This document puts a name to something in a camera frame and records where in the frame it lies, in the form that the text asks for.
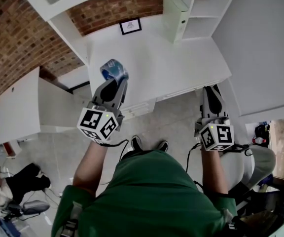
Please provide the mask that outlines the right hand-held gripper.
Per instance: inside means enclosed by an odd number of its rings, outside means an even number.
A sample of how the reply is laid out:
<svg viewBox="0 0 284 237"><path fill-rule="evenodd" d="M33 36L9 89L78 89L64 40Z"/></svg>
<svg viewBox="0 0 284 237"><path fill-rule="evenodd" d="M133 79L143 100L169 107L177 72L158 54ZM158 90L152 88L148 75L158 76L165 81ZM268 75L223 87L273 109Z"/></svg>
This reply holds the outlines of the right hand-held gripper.
<svg viewBox="0 0 284 237"><path fill-rule="evenodd" d="M225 101L216 84L202 89L200 111L202 118L195 122L194 132L195 137L201 139L205 150L224 151L233 146L234 128L230 124ZM213 115L222 118L210 118Z"/></svg>

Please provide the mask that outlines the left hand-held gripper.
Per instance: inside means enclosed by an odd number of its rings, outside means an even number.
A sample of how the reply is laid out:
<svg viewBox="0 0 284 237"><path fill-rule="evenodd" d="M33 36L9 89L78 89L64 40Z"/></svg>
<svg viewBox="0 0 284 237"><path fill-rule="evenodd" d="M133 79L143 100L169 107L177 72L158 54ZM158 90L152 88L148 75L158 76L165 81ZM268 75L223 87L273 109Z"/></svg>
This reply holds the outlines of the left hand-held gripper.
<svg viewBox="0 0 284 237"><path fill-rule="evenodd" d="M95 91L92 101L83 108L77 128L98 144L110 144L111 135L119 131L124 116L119 110L124 103L128 80L108 79Z"/></svg>

